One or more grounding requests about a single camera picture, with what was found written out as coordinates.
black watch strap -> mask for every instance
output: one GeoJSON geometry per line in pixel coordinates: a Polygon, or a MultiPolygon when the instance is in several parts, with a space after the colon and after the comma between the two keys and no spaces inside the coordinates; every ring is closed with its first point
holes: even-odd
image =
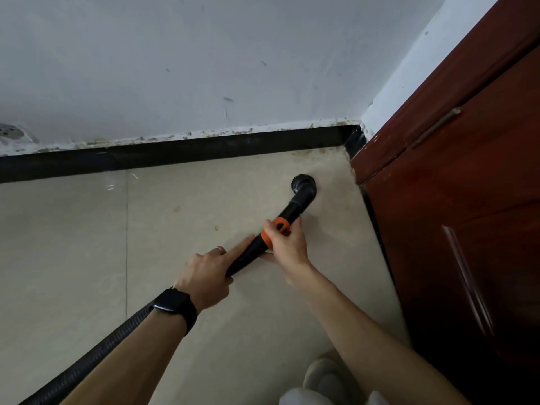
{"type": "Polygon", "coordinates": [[[197,321],[197,309],[190,299],[190,295],[176,290],[175,288],[167,288],[154,300],[152,307],[170,314],[179,314],[186,320],[186,335],[195,325],[197,321]]]}

red wooden door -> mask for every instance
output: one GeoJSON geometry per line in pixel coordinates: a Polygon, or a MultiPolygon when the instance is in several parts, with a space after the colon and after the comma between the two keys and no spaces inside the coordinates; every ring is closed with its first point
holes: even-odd
{"type": "Polygon", "coordinates": [[[415,348],[475,402],[525,395],[540,381],[540,47],[364,189],[415,348]]]}

tile grout line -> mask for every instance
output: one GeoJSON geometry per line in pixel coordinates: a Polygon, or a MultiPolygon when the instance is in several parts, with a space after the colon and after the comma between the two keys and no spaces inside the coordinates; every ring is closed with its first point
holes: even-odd
{"type": "Polygon", "coordinates": [[[127,169],[126,169],[126,320],[127,320],[127,214],[128,214],[128,211],[127,211],[127,204],[128,204],[128,201],[129,201],[129,194],[128,194],[128,190],[129,190],[129,178],[127,177],[127,169]]]}

tile floor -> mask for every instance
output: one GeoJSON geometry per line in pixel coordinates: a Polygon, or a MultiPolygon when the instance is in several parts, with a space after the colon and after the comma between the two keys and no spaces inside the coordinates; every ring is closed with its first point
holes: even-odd
{"type": "MultiPolygon", "coordinates": [[[[193,253],[260,231],[299,173],[314,264],[400,340],[407,332],[344,150],[326,148],[0,184],[0,403],[18,403],[172,284],[193,253]]],[[[153,404],[276,404],[331,344],[256,261],[203,313],[153,404]]]]}

vacuum hose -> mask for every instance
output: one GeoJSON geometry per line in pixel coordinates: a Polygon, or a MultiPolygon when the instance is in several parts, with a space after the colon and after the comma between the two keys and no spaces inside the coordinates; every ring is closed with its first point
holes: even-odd
{"type": "MultiPolygon", "coordinates": [[[[309,175],[298,175],[291,188],[294,196],[285,209],[274,220],[276,228],[285,235],[290,234],[291,224],[300,216],[317,195],[315,180],[309,175]]],[[[263,231],[247,247],[227,270],[227,277],[236,274],[267,249],[272,248],[270,238],[263,231]]],[[[121,326],[107,335],[101,342],[83,355],[71,367],[26,398],[19,405],[53,405],[62,402],[90,372],[103,361],[152,311],[153,301],[129,317],[121,326]]]]}

